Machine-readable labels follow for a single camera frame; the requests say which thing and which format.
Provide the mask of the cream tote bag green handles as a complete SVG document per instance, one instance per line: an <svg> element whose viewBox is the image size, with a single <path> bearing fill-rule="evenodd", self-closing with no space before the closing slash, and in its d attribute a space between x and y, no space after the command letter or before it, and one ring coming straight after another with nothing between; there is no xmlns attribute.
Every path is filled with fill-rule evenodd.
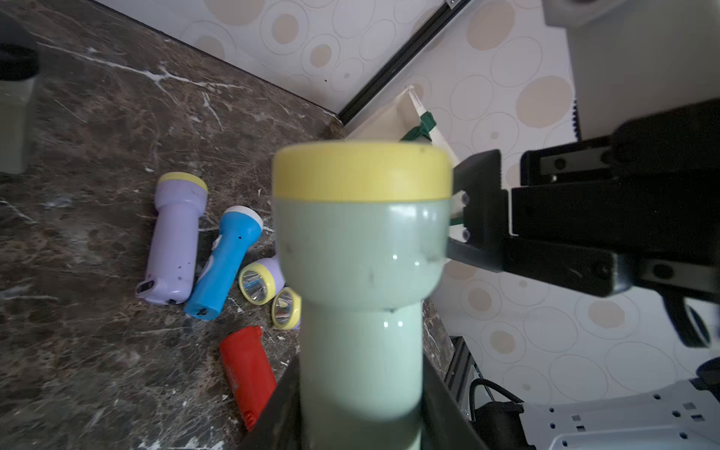
<svg viewBox="0 0 720 450"><path fill-rule="evenodd" d="M446 153L453 168L461 163L440 131L439 116L425 107L414 87L404 88L388 105L355 126L346 140L425 144Z"/></svg>

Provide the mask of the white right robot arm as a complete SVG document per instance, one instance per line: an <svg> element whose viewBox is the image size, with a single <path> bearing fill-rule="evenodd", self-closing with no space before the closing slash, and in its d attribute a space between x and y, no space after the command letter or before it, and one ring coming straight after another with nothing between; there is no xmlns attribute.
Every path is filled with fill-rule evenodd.
<svg viewBox="0 0 720 450"><path fill-rule="evenodd" d="M711 335L689 299L719 299L719 5L547 1L576 88L573 144L455 170L465 238L450 259L590 296L657 292L684 345Z"/></svg>

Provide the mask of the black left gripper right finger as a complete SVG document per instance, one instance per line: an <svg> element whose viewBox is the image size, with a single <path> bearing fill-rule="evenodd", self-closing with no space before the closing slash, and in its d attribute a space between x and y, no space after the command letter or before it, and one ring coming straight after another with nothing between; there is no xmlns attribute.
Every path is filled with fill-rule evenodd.
<svg viewBox="0 0 720 450"><path fill-rule="evenodd" d="M421 446L426 449L488 450L461 413L446 385L425 355L421 399Z"/></svg>

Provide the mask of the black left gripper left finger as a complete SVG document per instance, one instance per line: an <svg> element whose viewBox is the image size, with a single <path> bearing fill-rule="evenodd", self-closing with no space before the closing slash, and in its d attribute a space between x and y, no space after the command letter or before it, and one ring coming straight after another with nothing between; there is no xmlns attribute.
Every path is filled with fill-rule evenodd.
<svg viewBox="0 0 720 450"><path fill-rule="evenodd" d="M286 367L253 430L247 433L238 448L240 450L303 448L298 355Z"/></svg>

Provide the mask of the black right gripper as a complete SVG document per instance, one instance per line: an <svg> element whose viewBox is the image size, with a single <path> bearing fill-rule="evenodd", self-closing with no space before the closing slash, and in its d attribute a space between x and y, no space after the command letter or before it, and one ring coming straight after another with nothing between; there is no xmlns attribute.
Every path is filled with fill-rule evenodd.
<svg viewBox="0 0 720 450"><path fill-rule="evenodd" d="M519 178L503 188L497 150L457 165L465 235L450 259L589 296L652 290L685 346L710 345L690 301L719 300L717 99L525 152Z"/></svg>

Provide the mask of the green flashlight yellow rim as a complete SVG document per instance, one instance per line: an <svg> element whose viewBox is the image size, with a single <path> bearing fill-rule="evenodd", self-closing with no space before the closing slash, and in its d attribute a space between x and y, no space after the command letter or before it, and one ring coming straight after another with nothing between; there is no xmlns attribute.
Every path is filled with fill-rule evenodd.
<svg viewBox="0 0 720 450"><path fill-rule="evenodd" d="M276 250L301 296L300 406L313 449L421 444L423 302L446 263L453 165L411 142L284 148Z"/></svg>

